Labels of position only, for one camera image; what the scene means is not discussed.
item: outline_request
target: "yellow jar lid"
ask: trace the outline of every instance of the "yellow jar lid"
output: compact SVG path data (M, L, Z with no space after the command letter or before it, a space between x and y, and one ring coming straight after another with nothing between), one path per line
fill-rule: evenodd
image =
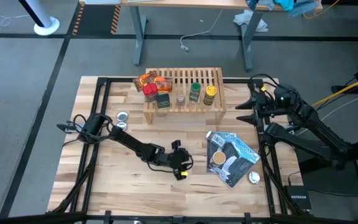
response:
M215 86L208 86L208 87L206 88L206 94L207 94L208 96L215 96L217 92L218 92L218 91L217 91L217 89L216 89Z

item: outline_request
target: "magazine cover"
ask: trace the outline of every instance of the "magazine cover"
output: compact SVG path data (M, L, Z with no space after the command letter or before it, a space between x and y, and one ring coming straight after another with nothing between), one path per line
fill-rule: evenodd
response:
M210 131L206 137L207 172L217 174L229 187L234 187L260 159L260 156L237 138L235 133ZM226 156L223 164L216 164L211 160L213 154L218 151Z

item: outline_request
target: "yellow cable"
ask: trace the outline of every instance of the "yellow cable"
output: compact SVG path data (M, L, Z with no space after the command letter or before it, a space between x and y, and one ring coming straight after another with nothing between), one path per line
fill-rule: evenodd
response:
M314 103L312 106L319 105L320 103L325 102L326 100L329 100L329 99L331 99L331 98L334 98L335 96L338 96L339 94L341 94L341 93L345 92L346 90L351 89L351 88L353 88L353 87L355 87L355 86L358 86L358 82L349 85L348 87L344 88L344 89L341 90L341 91L337 91L336 93L332 94L331 96L327 96L326 98L324 98L324 99L322 99L322 100L320 100L320 101Z
M336 5L336 3L338 3L340 0L336 0L336 2L334 2L334 4L330 5L326 10L324 10L323 12L320 12L319 14L315 15L315 16L312 16L312 17L308 17L307 15L303 15L305 18L307 19L312 19L312 18L315 18L315 17L318 17L320 15L322 15L323 13L325 13L326 11L328 11L330 8L332 8L333 6Z

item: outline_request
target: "orange package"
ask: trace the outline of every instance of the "orange package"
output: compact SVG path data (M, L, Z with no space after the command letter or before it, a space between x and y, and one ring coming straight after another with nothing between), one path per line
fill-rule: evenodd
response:
M146 73L144 75L141 75L137 78L134 78L132 81L135 84L136 90L138 92L142 91L143 87L147 86L149 84L149 80L152 77L157 77L157 72L156 71L151 71L149 73Z
M158 91L172 91L172 78L168 77L150 77L149 83L154 83Z

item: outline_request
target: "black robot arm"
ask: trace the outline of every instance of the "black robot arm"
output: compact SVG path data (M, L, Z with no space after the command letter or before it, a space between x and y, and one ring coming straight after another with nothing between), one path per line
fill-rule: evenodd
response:
M318 113L290 85L277 85L274 98L265 92L262 80L252 80L249 85L253 90L251 98L236 107L239 110L254 109L255 113L240 116L237 119L256 125L258 118L288 115L296 128L309 129L320 141L299 138L277 123L265 127L263 140L266 144L285 142L297 149L316 156L319 161L334 169L341 170L349 161L358 159L358 149L345 142L319 118Z
M64 127L64 124L58 124L60 129L70 129ZM108 135L100 136L103 127L107 127ZM88 144L96 144L105 139L110 139L121 143L135 152L136 156L146 162L150 169L154 171L172 172L177 180L186 178L184 171L191 169L193 159L185 148L180 147L180 140L172 142L173 152L165 153L165 148L151 143L142 143L130 134L123 131L120 127L113 125L111 118L104 114L92 114L86 121L81 131L79 131L77 140ZM172 171L155 170L150 167L155 166L169 167Z

